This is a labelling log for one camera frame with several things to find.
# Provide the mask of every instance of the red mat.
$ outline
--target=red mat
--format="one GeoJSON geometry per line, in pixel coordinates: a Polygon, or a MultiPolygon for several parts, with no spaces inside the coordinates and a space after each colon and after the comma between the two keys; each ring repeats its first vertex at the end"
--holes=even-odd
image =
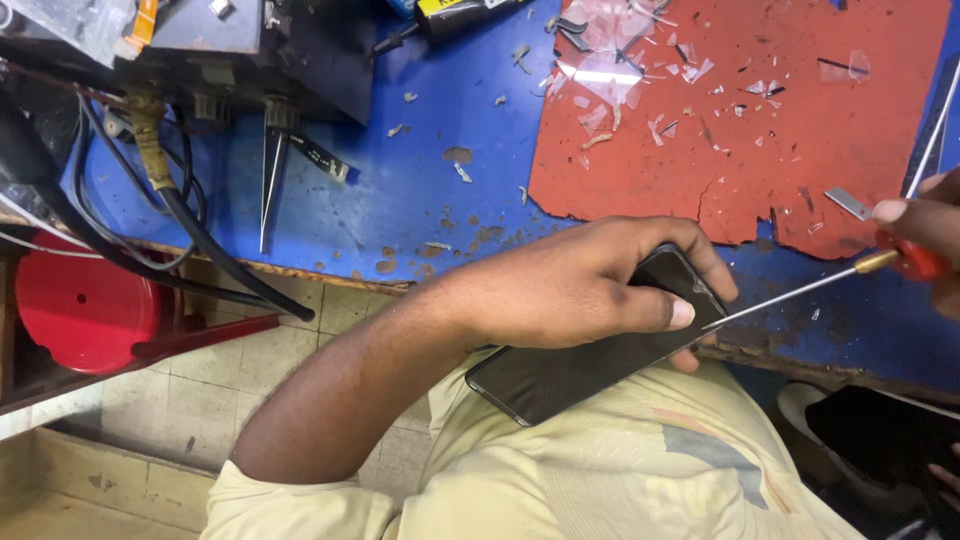
{"type": "MultiPolygon", "coordinates": [[[[569,4],[564,0],[564,8],[569,4]]],[[[657,45],[641,39],[627,51],[637,58],[643,50],[638,62],[647,74],[666,79],[648,78],[651,84],[635,87],[642,88],[639,103],[635,110],[621,106],[615,133],[607,104],[609,113],[594,135],[612,134],[612,140],[582,148],[591,137],[577,117],[604,101],[581,84],[568,80],[544,100],[531,197],[548,213],[587,220],[614,214],[690,217],[724,244],[753,240],[756,220],[774,217],[778,243],[818,258],[850,257],[873,246],[872,223],[857,220],[823,193],[841,186],[868,207],[899,194],[949,1],[845,4],[849,8],[838,11],[827,0],[674,0],[662,17],[678,26],[661,22],[649,36],[657,45]],[[689,65],[701,68],[705,59],[715,64],[694,84],[683,78],[680,54],[665,44],[673,32],[680,44],[694,45],[697,63],[689,65]],[[869,79],[821,81],[818,58],[849,64],[854,50],[869,60],[869,79]],[[667,64],[654,67],[660,62],[667,64]],[[679,66],[679,75],[666,71],[671,64],[679,66]],[[774,79],[785,87],[770,98],[781,103],[779,109],[740,89],[774,79]],[[719,86],[722,93],[710,93],[719,86]],[[589,106],[578,107],[575,96],[588,98],[589,106]],[[742,117],[732,104],[747,106],[742,117]],[[683,114],[687,107],[692,115],[683,114]],[[660,114],[659,129],[678,120],[676,137],[664,138],[663,146],[647,125],[660,114]]],[[[594,20],[590,31],[603,25],[594,20]]],[[[560,35],[557,50],[574,67],[586,56],[560,35]]]]}

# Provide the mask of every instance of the red stool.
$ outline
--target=red stool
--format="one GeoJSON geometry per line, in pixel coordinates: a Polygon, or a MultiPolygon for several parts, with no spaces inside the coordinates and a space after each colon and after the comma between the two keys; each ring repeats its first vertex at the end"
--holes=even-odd
{"type": "MultiPolygon", "coordinates": [[[[82,251],[45,232],[34,243],[82,251]]],[[[15,291],[20,319],[32,339],[56,363],[91,375],[140,369],[279,326],[275,313],[206,328],[202,316],[183,315],[180,291],[101,258],[33,250],[17,265],[15,291]]]]}

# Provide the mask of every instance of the smartphone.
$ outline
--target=smartphone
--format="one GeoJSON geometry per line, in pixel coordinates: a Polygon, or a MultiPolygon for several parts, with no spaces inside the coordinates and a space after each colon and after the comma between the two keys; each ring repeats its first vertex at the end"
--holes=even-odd
{"type": "Polygon", "coordinates": [[[504,347],[465,375],[467,385],[524,427],[547,420],[617,384],[711,331],[727,316],[716,294],[679,246],[663,243],[642,260],[628,285],[652,286],[690,302],[693,323],[682,330],[621,333],[568,349],[504,347]]]}

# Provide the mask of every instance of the workbench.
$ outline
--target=workbench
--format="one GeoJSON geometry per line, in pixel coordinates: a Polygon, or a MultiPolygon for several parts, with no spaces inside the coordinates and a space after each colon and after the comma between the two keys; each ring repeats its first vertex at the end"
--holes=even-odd
{"type": "MultiPolygon", "coordinates": [[[[337,184],[291,150],[267,254],[259,253],[262,117],[241,115],[228,132],[195,137],[195,171],[209,194],[214,237],[254,267],[391,292],[576,225],[546,215],[533,199],[521,204],[520,188],[537,166],[538,84],[554,60],[554,37],[543,23],[559,4],[531,2],[529,20],[524,8],[446,46],[428,50],[411,39],[378,59],[368,127],[306,128],[359,176],[337,184]],[[532,75],[512,62],[523,43],[531,47],[525,60],[532,75]],[[418,97],[407,103],[405,92],[418,97]],[[494,107],[501,95],[506,103],[494,107]],[[387,137],[400,124],[409,130],[387,137]],[[472,151],[463,165],[470,184],[442,159],[454,145],[472,151]]],[[[954,10],[940,65],[957,51],[954,10]]],[[[942,170],[960,161],[959,135],[960,108],[953,107],[942,170]]],[[[138,163],[133,148],[127,155],[138,163]]],[[[100,141],[86,174],[94,204],[116,231],[155,246],[187,244],[176,223],[144,205],[100,141]]],[[[755,242],[720,248],[741,291],[731,312],[848,265],[782,249],[771,233],[769,222],[759,222],[755,242]]],[[[927,297],[928,286],[892,271],[847,279],[738,321],[705,354],[913,395],[960,395],[960,324],[935,314],[927,297]]]]}

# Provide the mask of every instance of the cream shirt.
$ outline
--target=cream shirt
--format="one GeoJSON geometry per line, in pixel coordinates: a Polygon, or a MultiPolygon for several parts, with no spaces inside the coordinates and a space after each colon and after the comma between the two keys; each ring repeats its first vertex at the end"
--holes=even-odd
{"type": "Polygon", "coordinates": [[[525,429],[464,383],[489,353],[430,390],[418,495],[262,482],[228,461],[201,538],[862,538],[720,363],[650,368],[525,429]]]}

